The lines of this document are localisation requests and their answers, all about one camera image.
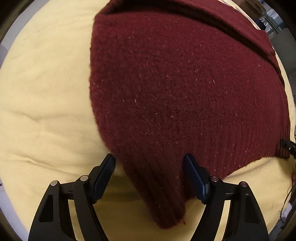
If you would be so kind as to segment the dark red knit sweater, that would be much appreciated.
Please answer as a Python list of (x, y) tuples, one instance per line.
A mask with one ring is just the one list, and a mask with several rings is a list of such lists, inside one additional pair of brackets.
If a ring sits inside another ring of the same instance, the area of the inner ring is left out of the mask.
[(219, 178), (289, 157), (275, 51), (220, 1), (110, 1), (94, 18), (90, 69), (100, 136), (160, 228), (180, 223), (195, 195), (186, 154)]

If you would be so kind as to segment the brown cardboard box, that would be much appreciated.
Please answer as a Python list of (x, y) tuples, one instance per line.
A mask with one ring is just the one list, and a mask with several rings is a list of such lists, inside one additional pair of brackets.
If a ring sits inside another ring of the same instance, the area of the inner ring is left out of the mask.
[(257, 0), (242, 0), (236, 4), (253, 20), (259, 19), (266, 11), (265, 7)]

